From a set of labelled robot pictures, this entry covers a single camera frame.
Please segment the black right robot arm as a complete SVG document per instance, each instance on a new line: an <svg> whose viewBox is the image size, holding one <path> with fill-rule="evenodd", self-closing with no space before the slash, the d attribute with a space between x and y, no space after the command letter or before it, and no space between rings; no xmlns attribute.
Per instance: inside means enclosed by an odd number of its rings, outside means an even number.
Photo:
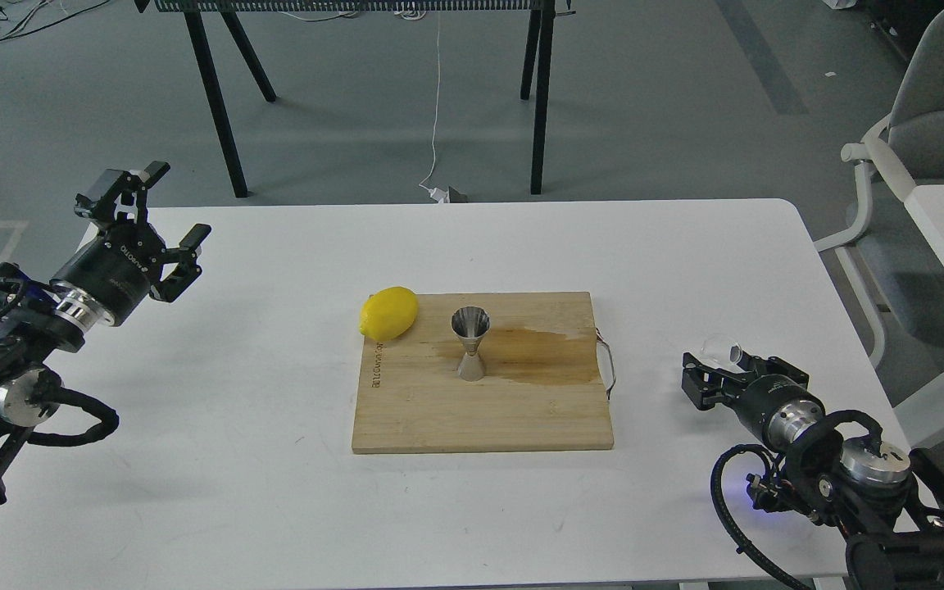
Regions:
<svg viewBox="0 0 944 590"><path fill-rule="evenodd" d="M855 589L944 589L944 468L923 449L885 441L864 411L827 412L808 383L779 357L741 355L719 367L691 352L682 357L690 402L700 411L729 407L756 437L722 453L710 474L713 509L737 552L784 586L802 588L750 541L724 499L724 467L751 453L764 467L746 477L752 507L838 530Z"/></svg>

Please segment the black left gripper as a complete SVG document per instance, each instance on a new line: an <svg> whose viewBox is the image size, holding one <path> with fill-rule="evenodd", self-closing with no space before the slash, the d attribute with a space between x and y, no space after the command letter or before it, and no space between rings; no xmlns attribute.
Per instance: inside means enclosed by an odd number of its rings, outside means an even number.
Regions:
<svg viewBox="0 0 944 590"><path fill-rule="evenodd" d="M212 228L195 224L178 247L166 249L164 240L148 223L148 190L170 170L154 161L138 171L105 170L86 194L76 194L75 214L98 228L50 279L58 292L81 290L107 313L117 326L150 296L176 302L199 276L197 258Z"/></svg>

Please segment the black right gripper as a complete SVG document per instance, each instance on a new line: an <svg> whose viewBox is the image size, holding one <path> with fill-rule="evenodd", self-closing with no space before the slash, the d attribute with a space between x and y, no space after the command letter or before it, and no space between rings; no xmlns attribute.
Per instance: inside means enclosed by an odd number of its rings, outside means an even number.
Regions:
<svg viewBox="0 0 944 590"><path fill-rule="evenodd" d="M729 406L738 421L772 452L785 452L825 416L824 404L805 388L809 375L779 357L763 358L731 348L742 372L704 365L682 355L681 388L699 411Z"/></svg>

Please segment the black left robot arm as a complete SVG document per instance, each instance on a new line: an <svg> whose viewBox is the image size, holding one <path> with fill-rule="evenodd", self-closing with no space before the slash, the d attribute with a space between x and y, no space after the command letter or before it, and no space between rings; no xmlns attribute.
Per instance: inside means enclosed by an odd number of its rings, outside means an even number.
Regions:
<svg viewBox="0 0 944 590"><path fill-rule="evenodd" d="M97 231L48 283L1 262L0 505L5 470L25 444L83 446L120 424L113 408L64 386L48 356L77 352L94 325L123 324L143 299L173 302L202 273L197 257L210 225L194 225L179 246L167 247L148 220L148 190L169 168L154 161L143 170L108 170L89 195L79 194L75 214Z"/></svg>

